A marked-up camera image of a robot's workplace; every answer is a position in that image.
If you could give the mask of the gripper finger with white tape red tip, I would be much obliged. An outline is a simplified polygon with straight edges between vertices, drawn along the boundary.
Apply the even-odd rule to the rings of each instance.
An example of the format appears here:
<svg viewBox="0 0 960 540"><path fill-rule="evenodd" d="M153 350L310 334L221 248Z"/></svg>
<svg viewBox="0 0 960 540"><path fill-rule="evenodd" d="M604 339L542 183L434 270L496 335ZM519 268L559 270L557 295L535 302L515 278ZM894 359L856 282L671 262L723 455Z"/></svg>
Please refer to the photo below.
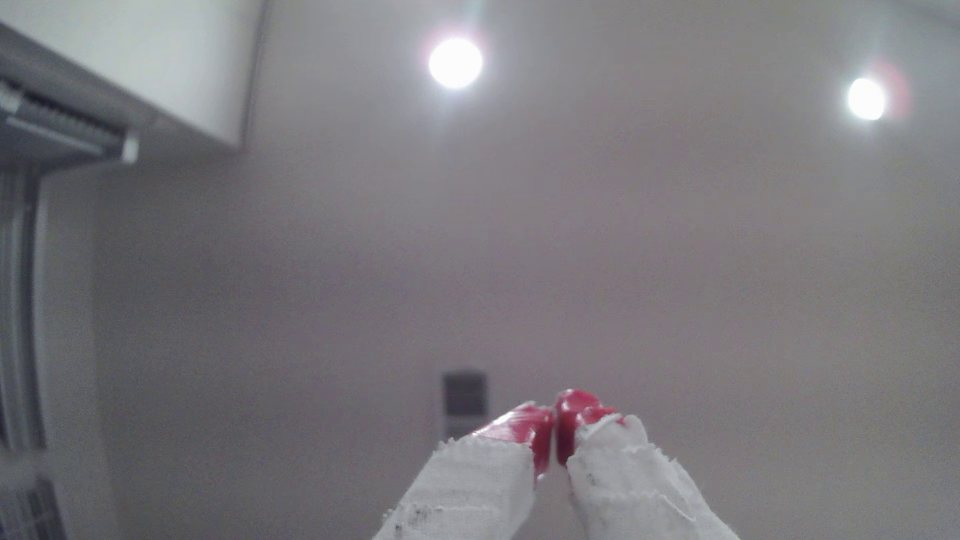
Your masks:
<svg viewBox="0 0 960 540"><path fill-rule="evenodd" d="M738 539L639 416L579 389L555 411L558 464L588 539Z"/></svg>
<svg viewBox="0 0 960 540"><path fill-rule="evenodd" d="M524 402L442 441L374 539L512 539L549 468L554 410Z"/></svg>

